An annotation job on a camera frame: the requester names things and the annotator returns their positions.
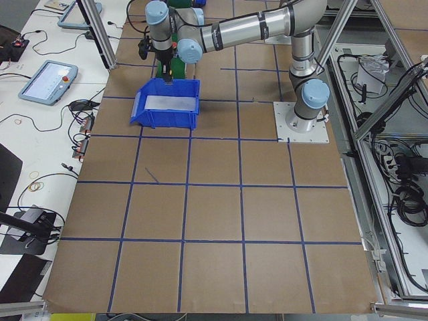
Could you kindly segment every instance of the blue object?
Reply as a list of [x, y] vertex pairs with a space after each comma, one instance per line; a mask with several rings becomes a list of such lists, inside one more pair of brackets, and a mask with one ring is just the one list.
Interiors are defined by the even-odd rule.
[[205, 19], [203, 17], [203, 10], [201, 8], [192, 8], [192, 9], [198, 18], [198, 25], [203, 25], [205, 22]]
[[200, 7], [203, 7], [204, 5], [206, 5], [207, 4], [207, 0], [195, 0], [195, 2], [194, 2], [194, 6], [195, 7], [198, 7], [198, 8], [200, 8]]
[[146, 6], [146, 20], [149, 25], [158, 25], [164, 21], [169, 14], [168, 6], [165, 2], [153, 0]]
[[304, 84], [302, 98], [312, 109], [320, 109], [327, 104], [330, 88], [322, 80], [311, 79]]
[[46, 60], [18, 93], [21, 99], [53, 105], [70, 88], [78, 74], [78, 67]]
[[[98, 13], [102, 11], [102, 4], [95, 2], [95, 7]], [[74, 1], [62, 14], [58, 21], [58, 27], [65, 29], [81, 29], [87, 30], [89, 26], [86, 24], [78, 4]]]
[[186, 64], [196, 64], [202, 58], [202, 48], [193, 39], [182, 39], [177, 44], [179, 57]]
[[[130, 122], [139, 122], [143, 126], [179, 127], [195, 129], [199, 115], [199, 80], [174, 79], [167, 84], [162, 78], [152, 78], [141, 87], [135, 97]], [[170, 96], [195, 98], [195, 109], [158, 110], [146, 109], [147, 96]]]

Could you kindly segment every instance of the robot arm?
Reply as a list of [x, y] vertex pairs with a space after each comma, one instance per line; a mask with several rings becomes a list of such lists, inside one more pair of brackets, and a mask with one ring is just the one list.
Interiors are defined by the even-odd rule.
[[327, 85], [316, 79], [318, 64], [314, 57], [314, 26], [326, 8], [327, 0], [282, 0], [278, 9], [204, 25], [201, 10], [168, 8], [164, 2], [153, 0], [146, 6], [146, 19], [152, 50], [163, 66], [166, 81], [171, 80], [173, 33], [178, 35], [178, 55], [188, 64], [195, 64], [206, 52], [275, 35], [292, 36], [290, 79], [298, 102], [289, 117], [289, 126], [297, 132], [306, 132], [312, 129], [330, 95]]

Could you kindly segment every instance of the white desk surface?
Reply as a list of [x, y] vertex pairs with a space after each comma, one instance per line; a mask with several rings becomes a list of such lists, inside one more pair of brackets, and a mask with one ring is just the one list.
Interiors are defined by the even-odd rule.
[[[47, 0], [41, 0], [36, 9], [48, 9], [43, 5]], [[107, 21], [115, 22], [119, 27], [126, 19], [125, 8], [128, 0], [98, 0], [103, 6], [101, 18], [108, 35], [120, 37], [121, 29], [114, 25], [108, 25]], [[83, 33], [83, 30], [62, 29], [57, 26], [58, 18], [53, 13], [36, 11], [31, 15], [22, 33], [45, 30], [48, 40], [41, 43], [37, 49], [39, 52], [53, 52], [67, 49], [74, 45], [76, 37]], [[104, 68], [96, 45], [93, 41], [82, 36], [78, 40], [77, 48], [61, 54], [49, 54], [39, 56], [32, 46], [44, 39], [44, 33], [32, 33], [27, 35], [30, 46], [26, 49], [19, 62], [11, 63], [10, 67], [0, 73], [15, 72], [28, 76], [34, 75], [39, 67], [46, 60], [55, 60], [74, 64], [79, 67], [78, 77], [71, 85], [70, 89], [62, 96], [62, 99], [53, 106], [46, 106], [35, 102], [28, 102], [17, 97], [18, 92], [24, 86], [27, 79], [21, 77], [0, 78], [0, 120], [10, 114], [22, 114], [30, 116], [40, 129], [55, 128], [60, 124], [61, 109], [73, 100], [89, 99], [97, 94], [107, 83], [108, 71]], [[110, 39], [113, 50], [116, 52], [118, 40]], [[99, 102], [101, 96], [97, 96], [94, 101]], [[76, 172], [80, 171], [81, 163], [72, 158], [71, 142], [68, 138], [68, 127], [72, 121], [72, 115], [66, 108], [63, 112], [63, 126], [53, 132], [38, 132], [29, 119], [20, 116], [13, 116], [0, 123], [0, 143], [17, 155], [23, 161], [22, 172], [19, 177], [15, 193], [10, 202], [10, 206], [17, 204], [17, 198], [22, 190], [32, 182], [30, 173], [38, 172], [39, 177], [50, 173], [70, 173], [61, 166], [61, 163], [73, 166]], [[78, 132], [79, 125], [75, 122], [70, 132]], [[21, 200], [21, 206], [31, 206], [33, 204], [57, 211], [64, 217], [67, 216], [68, 207], [72, 200], [76, 180], [68, 176], [54, 176], [42, 180], [44, 187], [36, 192], [26, 192]], [[17, 209], [9, 209], [7, 212], [13, 214]], [[56, 225], [62, 222], [57, 218]], [[6, 226], [0, 227], [0, 233], [5, 233]], [[41, 258], [53, 260], [57, 245], [49, 245]], [[0, 288], [2, 288], [15, 269], [20, 255], [0, 255]], [[44, 277], [37, 293], [42, 294], [47, 283], [47, 276]]]

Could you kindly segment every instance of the blue bin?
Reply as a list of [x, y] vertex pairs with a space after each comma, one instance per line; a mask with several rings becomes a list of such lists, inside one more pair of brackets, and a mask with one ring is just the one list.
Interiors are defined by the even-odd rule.
[[[143, 126], [179, 127], [195, 129], [199, 115], [199, 80], [174, 79], [166, 84], [161, 78], [150, 79], [141, 87], [135, 97], [131, 114], [131, 123], [139, 122]], [[195, 99], [194, 110], [150, 109], [146, 108], [148, 96], [190, 97]]]

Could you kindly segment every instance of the yellow object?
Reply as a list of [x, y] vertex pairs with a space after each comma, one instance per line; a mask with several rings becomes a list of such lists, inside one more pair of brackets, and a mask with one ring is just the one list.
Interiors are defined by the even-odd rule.
[[95, 313], [52, 314], [51, 321], [95, 321]]

